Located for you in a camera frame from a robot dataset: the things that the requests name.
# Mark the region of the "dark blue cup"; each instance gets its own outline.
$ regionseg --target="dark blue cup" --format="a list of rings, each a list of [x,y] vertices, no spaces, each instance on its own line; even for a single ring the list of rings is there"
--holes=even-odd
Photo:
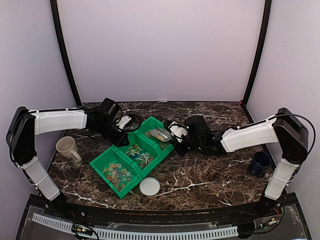
[[[270,164],[271,159],[269,155],[263,151],[257,151],[254,154],[248,169],[251,175],[262,178],[266,174],[264,170],[269,167]]]

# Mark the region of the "green tray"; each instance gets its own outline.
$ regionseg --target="green tray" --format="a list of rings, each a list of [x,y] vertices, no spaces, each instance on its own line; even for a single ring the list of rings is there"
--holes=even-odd
[[[151,129],[155,129],[155,128],[165,129],[164,124],[161,121],[159,121],[158,119],[151,116],[141,124],[141,127],[139,127],[138,130],[136,130],[134,132],[143,135],[143,137],[145,139],[147,139],[150,143],[156,143],[156,147],[157,147],[158,151],[161,153],[162,160],[163,160],[174,149],[174,146],[172,144],[169,144],[164,150],[162,150],[160,147],[160,144],[163,144],[162,141],[156,139],[153,136],[151,136],[149,138],[145,135],[146,132],[148,132]]]
[[[132,180],[120,191],[118,191],[112,182],[109,181],[103,174],[104,169],[108,168],[110,163],[114,162],[115,160],[122,164],[134,176]],[[90,165],[121,199],[123,199],[131,191],[131,189],[133,189],[143,179],[141,173],[137,171],[136,166],[132,164],[131,159],[126,159],[123,157],[120,150],[114,146],[108,148],[105,152],[96,157],[90,162]]]
[[[141,127],[128,134],[129,145],[116,147],[112,146],[105,152],[96,157],[90,162],[90,165],[98,173],[98,175],[111,187],[111,189],[123,199],[138,183],[142,181],[159,163],[161,163],[167,155],[174,149],[172,144],[169,144],[164,150],[159,146],[162,143],[160,140],[145,136],[145,133],[154,128],[163,128],[161,121],[154,117],[149,117],[141,124]],[[154,159],[146,167],[140,169],[139,165],[126,155],[128,148],[138,144],[139,147],[149,153]],[[121,163],[132,175],[132,180],[125,185],[120,191],[109,181],[103,171],[108,168],[112,161]]]
[[[141,174],[142,178],[145,178],[159,163],[162,162],[163,158],[161,156],[161,152],[157,148],[156,143],[148,141],[148,139],[144,138],[140,134],[137,134],[136,132],[130,132],[128,134],[128,139],[130,144],[128,146],[121,146],[118,149],[123,153],[122,157],[126,158],[128,161],[131,161],[132,165],[135,166],[137,171]],[[135,161],[133,161],[126,155],[128,149],[133,144],[138,144],[141,149],[145,150],[153,157],[153,161],[151,161],[143,169],[141,169]]]

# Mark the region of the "ceramic mug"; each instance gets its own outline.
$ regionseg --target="ceramic mug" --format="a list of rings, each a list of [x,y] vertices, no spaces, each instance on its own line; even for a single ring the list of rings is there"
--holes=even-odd
[[[73,167],[82,165],[82,158],[78,154],[78,148],[75,139],[71,136],[64,136],[55,145],[55,149],[64,157],[72,159]]]
[[[252,161],[248,167],[249,172],[253,176],[263,178],[265,176],[265,169],[271,164],[271,158],[263,151],[258,151],[254,154]]]

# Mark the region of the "black frame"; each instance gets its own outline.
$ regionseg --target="black frame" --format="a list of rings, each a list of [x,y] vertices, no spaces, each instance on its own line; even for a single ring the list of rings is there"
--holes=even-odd
[[[65,44],[65,40],[64,40],[64,35],[62,32],[57,0],[50,0],[50,5],[51,5],[52,18],[53,18],[53,24],[54,24],[54,28],[55,28],[56,39],[59,44],[60,54],[61,54],[61,58],[63,61],[65,73],[68,78],[68,82],[69,82],[69,85],[70,85],[70,88],[72,91],[74,101],[77,106],[81,106],[82,102],[81,102],[80,95],[79,95],[79,92],[77,89],[74,75],[71,70],[70,61],[68,58],[66,44]]]
[[[264,2],[264,10],[263,10],[263,17],[262,17],[259,40],[258,40],[258,44],[256,46],[255,56],[254,56],[248,84],[245,89],[243,100],[240,102],[240,104],[244,107],[246,107],[248,104],[248,101],[249,101],[249,98],[250,98],[250,95],[251,95],[251,92],[254,87],[256,77],[257,77],[257,72],[258,72],[262,52],[263,52],[264,46],[265,46],[265,40],[266,40],[270,12],[271,12],[271,4],[272,4],[272,0],[265,0],[265,2]]]
[[[301,222],[305,231],[307,239],[311,239],[310,231],[302,212],[300,203],[296,194],[290,193],[278,199],[278,203],[283,206],[295,204],[301,218]],[[50,216],[60,217],[50,208],[46,207],[46,201],[41,197],[31,194],[24,209],[16,240],[20,240],[23,228],[25,225],[26,217],[30,206],[35,206],[44,209],[44,213]],[[129,224],[147,224],[147,225],[179,225],[179,224],[196,224],[196,223],[209,223],[218,222],[221,225],[243,226],[252,224],[256,216],[243,216],[239,211],[245,211],[247,208],[252,208],[258,202],[246,203],[236,206],[217,207],[203,210],[188,210],[188,211],[138,211],[138,210],[121,210],[121,209],[108,209],[93,206],[84,206],[74,203],[69,203],[74,210],[75,215],[79,222],[94,227],[107,226],[108,223],[129,223]]]
[[[77,85],[75,82],[74,75],[72,73],[72,69],[70,66],[70,61],[69,57],[67,54],[67,49],[66,49],[66,44],[64,40],[64,35],[61,27],[61,22],[60,22],[60,17],[59,17],[59,9],[58,9],[58,3],[57,0],[50,0],[51,4],[51,11],[52,11],[52,18],[53,18],[53,23],[54,23],[54,28],[55,28],[55,34],[56,38],[59,44],[60,48],[60,53],[61,53],[61,58],[63,61],[64,69],[68,78],[68,82],[73,94],[74,101],[77,106],[82,105],[82,101],[80,99],[79,91],[77,89]],[[271,12],[271,4],[272,0],[265,0],[264,2],[264,10],[263,10],[263,16],[262,16],[262,23],[261,23],[261,29],[260,29],[260,34],[259,34],[259,40],[257,43],[256,51],[255,51],[255,56],[253,60],[253,65],[250,73],[250,77],[245,89],[245,93],[243,96],[243,100],[240,101],[240,104],[246,108],[252,89],[254,87],[254,83],[256,80],[262,52],[264,49],[265,45],[265,40],[266,40],[266,35],[267,35],[267,29],[268,29],[268,24],[269,24],[269,17],[270,17],[270,12]]]

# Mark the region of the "marble table surface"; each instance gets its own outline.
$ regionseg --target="marble table surface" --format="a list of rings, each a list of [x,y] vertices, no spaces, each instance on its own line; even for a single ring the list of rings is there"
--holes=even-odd
[[[125,114],[133,113],[147,119],[182,123],[186,118],[201,115],[209,127],[222,130],[249,123],[237,102],[124,102]],[[174,151],[150,174],[161,183],[155,196],[144,196],[137,185],[120,199],[98,176],[89,163],[111,145],[97,133],[86,129],[68,130],[78,146],[83,164],[72,168],[58,153],[48,170],[53,181],[66,195],[68,202],[87,206],[143,211],[198,210],[225,207],[258,201],[272,169],[264,177],[251,176],[247,167],[261,146],[244,148],[224,156],[189,152],[185,157]]]

